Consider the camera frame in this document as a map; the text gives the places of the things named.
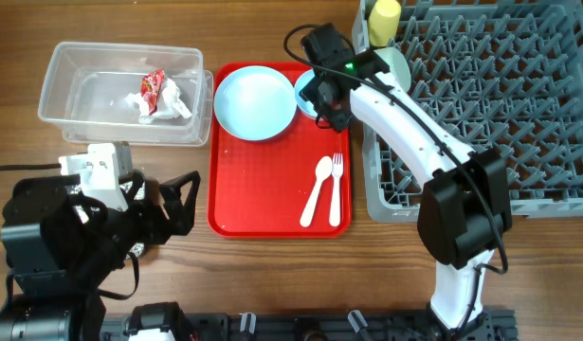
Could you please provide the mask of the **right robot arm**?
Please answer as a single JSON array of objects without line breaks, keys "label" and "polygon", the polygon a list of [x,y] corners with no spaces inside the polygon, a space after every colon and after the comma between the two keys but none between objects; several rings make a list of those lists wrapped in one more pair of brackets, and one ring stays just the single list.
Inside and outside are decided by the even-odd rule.
[{"label": "right robot arm", "polygon": [[355,52],[331,23],[306,25],[301,63],[315,73],[300,91],[316,124],[340,133],[357,119],[409,168],[422,190],[417,229],[436,260],[428,310],[441,336],[459,337],[483,313],[484,274],[503,275],[502,235],[512,226],[504,160],[447,132],[402,88],[373,50]]}]

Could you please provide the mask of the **red snack wrapper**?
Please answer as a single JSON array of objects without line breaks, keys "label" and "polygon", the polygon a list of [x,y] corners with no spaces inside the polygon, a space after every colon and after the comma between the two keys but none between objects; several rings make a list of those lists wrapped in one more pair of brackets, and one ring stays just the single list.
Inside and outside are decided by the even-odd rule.
[{"label": "red snack wrapper", "polygon": [[157,109],[161,87],[165,80],[166,76],[162,69],[156,70],[142,78],[140,95],[147,105],[145,112],[148,116],[152,115]]}]

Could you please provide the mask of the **white napkin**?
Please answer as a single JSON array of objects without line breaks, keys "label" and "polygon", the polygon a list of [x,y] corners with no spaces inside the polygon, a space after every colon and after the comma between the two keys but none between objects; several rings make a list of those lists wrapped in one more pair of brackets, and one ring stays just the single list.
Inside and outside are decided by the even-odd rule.
[{"label": "white napkin", "polygon": [[140,124],[152,124],[155,120],[171,120],[175,118],[191,118],[192,112],[181,99],[181,90],[177,84],[169,78],[163,82],[157,102],[156,111],[148,116],[145,104],[140,93],[130,93],[124,99],[135,114],[138,114]]}]

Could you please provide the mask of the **green bowl with food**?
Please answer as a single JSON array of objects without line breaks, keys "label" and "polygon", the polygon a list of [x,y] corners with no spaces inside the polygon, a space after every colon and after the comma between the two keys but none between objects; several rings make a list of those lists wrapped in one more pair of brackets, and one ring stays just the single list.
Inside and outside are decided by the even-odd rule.
[{"label": "green bowl with food", "polygon": [[411,74],[407,60],[403,53],[394,47],[384,47],[376,50],[378,56],[389,65],[400,87],[409,92],[411,87]]}]

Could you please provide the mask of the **yellow plastic cup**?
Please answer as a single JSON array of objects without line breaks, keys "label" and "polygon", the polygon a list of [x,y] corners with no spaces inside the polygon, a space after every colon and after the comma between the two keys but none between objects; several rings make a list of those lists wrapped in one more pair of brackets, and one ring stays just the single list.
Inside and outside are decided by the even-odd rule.
[{"label": "yellow plastic cup", "polygon": [[397,0],[377,0],[368,17],[370,44],[376,47],[386,46],[396,35],[401,5]]}]

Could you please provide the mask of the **white plastic spoon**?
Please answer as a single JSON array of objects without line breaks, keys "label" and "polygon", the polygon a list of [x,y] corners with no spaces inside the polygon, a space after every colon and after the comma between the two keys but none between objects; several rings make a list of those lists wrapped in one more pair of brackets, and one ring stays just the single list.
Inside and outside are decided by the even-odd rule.
[{"label": "white plastic spoon", "polygon": [[322,184],[331,175],[332,169],[333,160],[330,156],[323,156],[317,163],[315,184],[300,217],[302,227],[308,227],[312,223]]}]

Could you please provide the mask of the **light blue plate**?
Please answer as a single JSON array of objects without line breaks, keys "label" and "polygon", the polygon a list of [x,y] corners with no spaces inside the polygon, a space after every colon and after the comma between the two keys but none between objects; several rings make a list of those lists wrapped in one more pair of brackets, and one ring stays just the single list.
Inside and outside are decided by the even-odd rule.
[{"label": "light blue plate", "polygon": [[274,68],[251,65],[231,72],[218,85],[214,114],[230,135],[263,141],[282,133],[297,109],[290,80]]}]

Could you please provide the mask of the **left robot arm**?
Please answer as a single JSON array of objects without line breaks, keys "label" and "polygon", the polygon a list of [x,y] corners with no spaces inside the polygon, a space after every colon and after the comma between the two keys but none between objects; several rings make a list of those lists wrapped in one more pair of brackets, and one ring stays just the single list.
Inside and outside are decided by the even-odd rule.
[{"label": "left robot arm", "polygon": [[78,175],[29,178],[18,182],[3,209],[1,242],[10,271],[7,299],[0,311],[0,340],[98,340],[105,317],[103,300],[124,294],[100,288],[108,275],[130,260],[132,247],[164,244],[194,226],[198,171],[159,185],[164,200],[136,199],[145,182],[135,170],[127,204],[108,207],[83,192],[71,194]]}]

